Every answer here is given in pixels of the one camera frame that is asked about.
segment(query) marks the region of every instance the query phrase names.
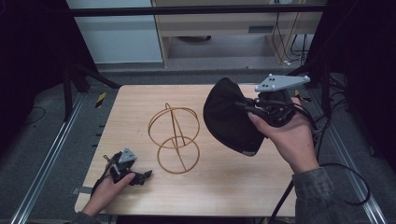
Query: gray sleeve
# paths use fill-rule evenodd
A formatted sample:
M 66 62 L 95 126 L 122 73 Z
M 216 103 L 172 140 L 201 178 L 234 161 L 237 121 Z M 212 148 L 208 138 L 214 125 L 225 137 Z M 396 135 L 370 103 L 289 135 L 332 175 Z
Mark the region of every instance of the gray sleeve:
M 354 223 L 323 168 L 293 176 L 296 223 Z
M 70 222 L 70 224 L 101 224 L 95 218 L 86 215 L 85 213 L 78 212 Z

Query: wall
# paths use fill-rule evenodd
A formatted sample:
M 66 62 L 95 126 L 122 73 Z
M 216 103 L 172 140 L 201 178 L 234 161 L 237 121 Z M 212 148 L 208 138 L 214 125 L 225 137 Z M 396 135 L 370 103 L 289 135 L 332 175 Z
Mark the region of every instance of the wall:
M 67 0 L 70 8 L 151 7 L 149 0 Z M 162 63 L 153 16 L 76 18 L 96 64 Z

